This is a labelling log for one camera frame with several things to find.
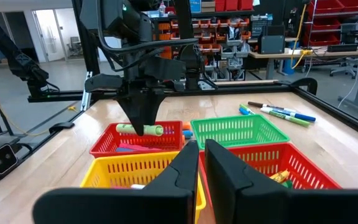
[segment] cardboard box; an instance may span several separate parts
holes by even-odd
[[[213,7],[215,8],[215,2],[201,2],[201,7]]]
[[[214,12],[215,7],[202,7],[201,12]]]

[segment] wooden table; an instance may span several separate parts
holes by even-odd
[[[293,108],[317,118],[309,128],[266,115],[289,135],[292,143],[344,188],[358,188],[358,132],[293,93],[171,97],[164,100],[158,120],[190,121],[239,114],[240,103],[264,102]],[[44,192],[78,187],[93,157],[90,147],[109,123],[128,121],[113,100],[98,101],[0,181],[0,223],[32,223],[32,206]],[[209,205],[199,224],[211,224]]]
[[[327,52],[326,50],[316,48],[316,54],[306,55],[305,57],[324,57],[324,58],[341,58],[341,57],[357,57],[358,51],[355,52]],[[260,54],[258,52],[249,52],[249,56],[256,59],[268,59],[266,66],[266,80],[271,80],[274,76],[274,60],[282,60],[288,58],[300,58],[301,54],[290,54],[289,48],[285,48],[284,54]]]

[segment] red basket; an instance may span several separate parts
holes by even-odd
[[[224,11],[225,0],[215,0],[215,11],[223,12]]]
[[[324,18],[324,19],[314,19],[313,21],[313,30],[331,30],[339,29],[341,23],[335,18]]]
[[[238,3],[238,0],[226,0],[226,11],[238,10]]]
[[[303,46],[307,46],[309,41],[309,33],[306,32],[305,34]],[[341,43],[334,34],[312,34],[310,39],[310,46],[327,46]]]
[[[239,0],[239,10],[251,10],[252,0]]]
[[[288,170],[294,189],[341,189],[335,181],[290,143],[236,147],[228,150],[266,176]],[[205,178],[208,170],[205,170],[204,151],[200,151],[200,159],[201,176]],[[212,205],[207,180],[203,181],[209,203]]]
[[[180,150],[183,147],[181,121],[156,121],[155,125],[161,125],[164,128],[162,136],[138,136],[137,134],[118,133],[116,131],[117,124],[118,123],[110,124],[91,150],[89,150],[89,153],[95,158],[144,153],[144,151],[116,152],[120,143],[154,147],[168,151]]]
[[[344,6],[338,0],[318,0],[315,14],[337,13],[343,10]],[[308,6],[309,16],[313,15],[314,1]]]
[[[345,7],[342,12],[358,12],[358,0],[339,0]]]

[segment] wooden tabletop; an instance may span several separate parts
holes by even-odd
[[[248,101],[293,108],[317,118],[304,128],[270,115],[266,117],[286,133],[292,143],[344,188],[358,188],[358,132],[293,93],[188,96],[166,98],[158,120],[191,121],[239,114]],[[0,223],[32,223],[32,207],[44,192],[59,187],[78,187],[93,161],[90,147],[109,123],[128,121],[113,100],[98,101],[0,181]],[[209,205],[199,224],[211,224]]]
[[[259,59],[263,59],[263,58],[275,58],[275,59],[291,58],[292,55],[289,53],[289,50],[290,50],[289,48],[285,48],[284,54],[260,54],[258,52],[249,52],[248,55],[250,55],[253,58],[259,58]],[[353,56],[358,56],[358,50],[355,52],[327,52],[326,50],[319,49],[319,50],[316,50],[316,54],[319,57],[345,57],[345,56],[353,57]],[[318,57],[316,54],[305,55],[305,57]],[[300,58],[301,54],[293,54],[293,57]]]

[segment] yellow cable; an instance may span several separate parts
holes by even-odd
[[[305,56],[305,55],[306,55],[306,54],[301,55],[301,57],[299,58],[298,62],[296,63],[296,65],[295,65],[294,67],[292,67],[292,69],[295,69],[295,68],[296,68],[296,66],[298,66],[298,65],[299,65],[299,63],[301,62],[301,60],[302,60],[303,56]]]
[[[299,36],[301,35],[301,30],[302,30],[302,26],[303,26],[303,17],[305,16],[306,7],[307,7],[307,5],[305,4],[303,6],[303,12],[302,12],[302,16],[301,16],[301,21],[299,23],[298,35],[296,36],[295,44],[293,45],[292,54],[291,54],[291,64],[290,64],[291,66],[292,66],[292,62],[293,62],[293,53],[294,53],[294,51],[296,49],[296,43],[298,42]]]
[[[28,136],[40,136],[40,135],[43,135],[43,134],[49,132],[49,130],[45,130],[45,131],[42,131],[41,133],[38,133],[38,134],[31,134],[31,133],[28,133],[27,131],[23,131],[21,128],[17,127],[17,125],[16,125],[15,123],[13,123],[13,122],[11,121],[11,119],[9,119],[9,117],[7,116],[7,114],[5,113],[5,111],[3,110],[1,104],[0,104],[0,110],[1,110],[2,114],[6,117],[7,121],[8,121],[11,125],[13,125],[15,128],[17,128],[20,132],[22,132],[23,134],[26,134],[26,135],[28,135]]]

